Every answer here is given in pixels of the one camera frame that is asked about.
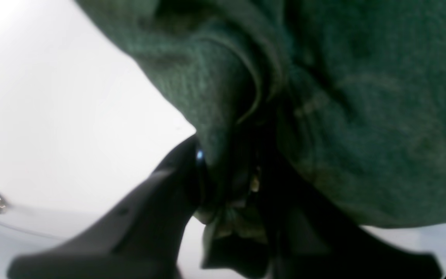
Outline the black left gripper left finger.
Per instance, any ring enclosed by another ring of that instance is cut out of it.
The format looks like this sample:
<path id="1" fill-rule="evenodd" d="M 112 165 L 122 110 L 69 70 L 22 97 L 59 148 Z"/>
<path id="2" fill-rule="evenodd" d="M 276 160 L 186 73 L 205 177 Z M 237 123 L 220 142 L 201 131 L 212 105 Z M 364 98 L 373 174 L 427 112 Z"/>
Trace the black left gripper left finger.
<path id="1" fill-rule="evenodd" d="M 78 236 L 15 258 L 10 279 L 179 279 L 185 227 L 201 203 L 195 135 Z"/>

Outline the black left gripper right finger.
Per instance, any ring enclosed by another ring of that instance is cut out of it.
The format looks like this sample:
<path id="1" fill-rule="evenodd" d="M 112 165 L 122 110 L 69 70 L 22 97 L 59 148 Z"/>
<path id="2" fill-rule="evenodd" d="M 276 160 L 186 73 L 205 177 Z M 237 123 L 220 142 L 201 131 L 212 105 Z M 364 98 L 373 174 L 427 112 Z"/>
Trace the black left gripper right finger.
<path id="1" fill-rule="evenodd" d="M 440 279 L 428 253 L 370 235 L 306 183 L 273 148 L 259 150 L 258 208 L 273 279 Z"/>

